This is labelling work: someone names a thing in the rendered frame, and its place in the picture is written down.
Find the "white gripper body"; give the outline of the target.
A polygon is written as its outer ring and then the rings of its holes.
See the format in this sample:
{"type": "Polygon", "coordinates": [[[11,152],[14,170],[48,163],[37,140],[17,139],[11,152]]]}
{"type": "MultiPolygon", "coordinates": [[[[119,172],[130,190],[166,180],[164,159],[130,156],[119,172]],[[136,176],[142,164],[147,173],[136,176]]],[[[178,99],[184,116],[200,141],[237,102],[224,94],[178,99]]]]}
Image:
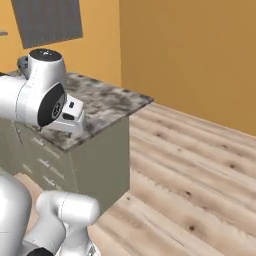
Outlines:
{"type": "Polygon", "coordinates": [[[86,115],[82,111],[78,117],[62,113],[55,121],[45,126],[45,129],[51,129],[69,133],[71,136],[80,136],[85,131],[86,115]]]}

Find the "grey stand mixer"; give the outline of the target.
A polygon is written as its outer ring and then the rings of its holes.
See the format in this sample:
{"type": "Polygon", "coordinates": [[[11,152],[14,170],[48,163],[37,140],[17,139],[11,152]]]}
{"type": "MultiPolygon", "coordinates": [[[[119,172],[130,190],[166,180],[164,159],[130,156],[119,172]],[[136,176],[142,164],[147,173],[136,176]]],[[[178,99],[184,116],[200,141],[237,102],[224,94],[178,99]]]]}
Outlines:
{"type": "Polygon", "coordinates": [[[28,70],[28,57],[21,56],[17,60],[18,70],[21,72],[26,72],[28,70]]]}

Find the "grey-green drawer front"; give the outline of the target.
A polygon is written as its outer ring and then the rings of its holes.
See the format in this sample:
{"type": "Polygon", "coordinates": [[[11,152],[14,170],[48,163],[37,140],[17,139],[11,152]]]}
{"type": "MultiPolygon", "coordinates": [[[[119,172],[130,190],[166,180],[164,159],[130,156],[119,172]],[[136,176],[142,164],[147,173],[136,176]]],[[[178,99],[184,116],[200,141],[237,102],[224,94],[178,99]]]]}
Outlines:
{"type": "Polygon", "coordinates": [[[35,181],[44,189],[58,189],[76,192],[74,177],[69,173],[56,174],[51,169],[41,168],[35,172],[35,181]]]}
{"type": "Polygon", "coordinates": [[[64,173],[69,173],[73,176],[72,171],[69,169],[57,169],[53,165],[51,165],[48,161],[45,161],[41,158],[34,159],[33,156],[30,154],[29,151],[26,152],[25,154],[26,159],[22,163],[22,167],[31,175],[35,177],[35,172],[38,169],[41,168],[48,168],[51,169],[54,173],[56,174],[64,174],[64,173]]]}
{"type": "Polygon", "coordinates": [[[28,149],[34,159],[41,158],[48,161],[57,169],[69,169],[70,160],[69,155],[56,148],[54,145],[46,141],[40,134],[31,130],[30,128],[18,124],[21,140],[24,146],[28,149]],[[45,146],[42,147],[33,141],[33,138],[41,140],[45,146]]]}

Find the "grey-green island cabinet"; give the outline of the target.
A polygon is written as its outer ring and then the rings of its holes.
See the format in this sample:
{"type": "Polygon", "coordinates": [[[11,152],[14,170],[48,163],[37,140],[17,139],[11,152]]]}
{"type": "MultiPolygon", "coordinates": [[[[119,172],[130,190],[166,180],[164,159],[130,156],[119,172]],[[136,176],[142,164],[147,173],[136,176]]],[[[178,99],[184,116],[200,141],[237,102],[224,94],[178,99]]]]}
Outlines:
{"type": "MultiPolygon", "coordinates": [[[[21,140],[18,124],[0,119],[0,167],[12,175],[25,174],[38,184],[22,167],[28,149],[21,140]]],[[[75,193],[97,199],[102,211],[129,190],[129,121],[126,118],[103,128],[97,135],[86,132],[71,136],[61,131],[30,129],[69,155],[70,170],[77,186],[75,193]]]]}

